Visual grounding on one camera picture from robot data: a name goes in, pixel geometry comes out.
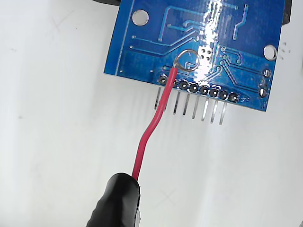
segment black handle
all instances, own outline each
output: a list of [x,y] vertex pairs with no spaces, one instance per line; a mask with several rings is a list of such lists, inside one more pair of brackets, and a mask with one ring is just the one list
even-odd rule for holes
[[128,174],[115,174],[109,179],[87,227],[134,227],[139,201],[138,182]]

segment white surface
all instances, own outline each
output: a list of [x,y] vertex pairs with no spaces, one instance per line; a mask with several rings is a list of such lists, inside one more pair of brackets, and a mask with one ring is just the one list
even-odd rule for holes
[[[194,120],[194,96],[186,117],[186,95],[175,116],[170,101],[139,179],[142,227],[300,225],[302,8],[283,27],[266,113],[228,105],[219,126],[211,108],[201,122],[203,98]],[[0,1],[1,227],[86,226],[110,176],[131,172],[158,88],[103,74],[117,11]]]

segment blue circuit board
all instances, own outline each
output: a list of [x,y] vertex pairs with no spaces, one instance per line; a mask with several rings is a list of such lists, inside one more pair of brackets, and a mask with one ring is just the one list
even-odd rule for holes
[[[105,73],[164,85],[176,56],[195,50],[201,59],[198,68],[179,70],[175,89],[266,111],[284,4],[285,0],[122,0]],[[143,13],[141,24],[134,21],[138,13]],[[272,48],[270,58],[267,48]],[[186,69],[196,62],[190,54],[180,59]]]

